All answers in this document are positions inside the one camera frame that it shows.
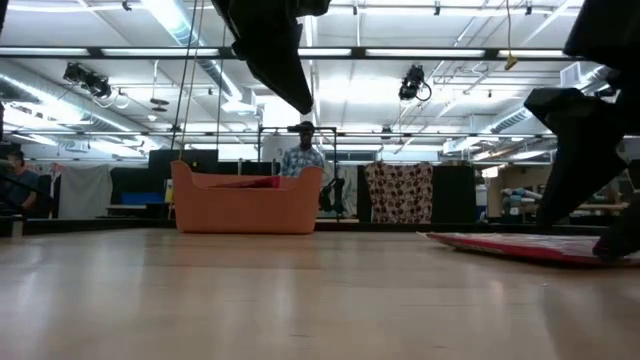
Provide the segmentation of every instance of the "white curtain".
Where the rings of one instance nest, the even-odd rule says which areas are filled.
[[[60,172],[59,219],[95,219],[111,204],[111,168],[64,167]]]

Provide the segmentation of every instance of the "red mat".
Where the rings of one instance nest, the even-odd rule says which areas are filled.
[[[598,241],[596,236],[419,234],[461,250],[573,264],[605,265],[591,254],[593,245]],[[625,258],[624,263],[640,264],[640,255],[630,255]]]
[[[211,187],[225,189],[279,189],[280,176],[269,176],[256,180],[239,181],[229,184],[214,185]]]

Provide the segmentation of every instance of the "ceiling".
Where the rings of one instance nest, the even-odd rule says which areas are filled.
[[[174,0],[157,0],[169,3]],[[191,19],[194,0],[176,0],[186,9]],[[49,0],[10,1],[0,45],[14,46],[82,46],[82,47],[141,47],[176,46],[177,43],[145,7],[145,1],[129,1],[132,11],[126,12],[120,1],[108,0]],[[319,18],[300,19],[308,29],[302,47],[500,47],[510,42],[514,48],[562,48],[575,21],[582,1],[532,0],[531,15],[525,15],[526,0],[511,0],[511,16],[505,11],[503,0],[441,0],[440,16],[434,16],[432,0],[359,0],[358,15],[353,15],[352,0],[333,0],[328,14]],[[224,23],[205,2],[202,14],[196,10],[196,29],[202,16],[200,39],[208,46],[230,46],[232,39],[224,31]],[[0,60],[23,67],[34,76],[69,88],[62,79],[66,59],[11,59]],[[401,79],[412,64],[420,64],[425,72],[435,73],[429,78],[433,97],[427,103],[409,108],[398,99]],[[570,63],[520,62],[509,71],[504,62],[478,61],[415,62],[407,60],[314,60],[313,65],[303,60],[308,77],[316,74],[314,89],[317,122],[322,126],[335,126],[344,131],[380,131],[392,126],[394,131],[427,133],[480,132],[492,124],[496,117],[522,103],[536,87],[556,86],[560,83],[560,70]],[[87,93],[77,87],[69,90],[86,99],[85,111],[98,106],[108,108],[105,114],[114,114],[140,126],[139,129],[165,131],[177,119],[189,131],[215,131],[220,120],[223,131],[256,131],[254,114],[220,111],[224,103],[217,85],[193,62],[187,66],[187,81],[183,89],[181,110],[177,112],[181,96],[180,84],[184,61],[162,60],[158,64],[156,88],[152,60],[83,60],[85,67],[109,77],[116,89],[112,98],[92,102]],[[277,98],[253,78],[246,65],[238,60],[221,62],[222,71],[239,88],[252,89],[258,104],[277,102]],[[115,99],[118,89],[126,96]],[[187,97],[191,90],[191,102]],[[167,112],[154,114],[151,97],[170,102]],[[518,124],[517,134],[546,133],[535,119]],[[24,139],[13,139],[24,142]],[[451,138],[419,138],[403,146],[403,151],[414,151],[419,157],[419,145],[442,145]],[[211,137],[188,137],[189,143],[211,143]],[[252,143],[256,135],[222,136],[229,144],[244,143],[255,151]],[[348,143],[380,143],[379,138],[341,139]]]

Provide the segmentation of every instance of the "wooden floor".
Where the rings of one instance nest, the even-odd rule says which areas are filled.
[[[415,234],[127,230],[0,245],[2,360],[626,360],[640,273]]]

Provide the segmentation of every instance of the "patterned cloth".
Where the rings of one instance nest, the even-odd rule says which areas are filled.
[[[431,164],[396,166],[377,162],[367,165],[365,174],[371,194],[373,222],[431,222]]]
[[[285,151],[282,158],[282,171],[280,175],[298,177],[302,169],[309,166],[318,166],[324,168],[324,160],[322,155],[314,148],[302,150],[300,146],[292,147]]]

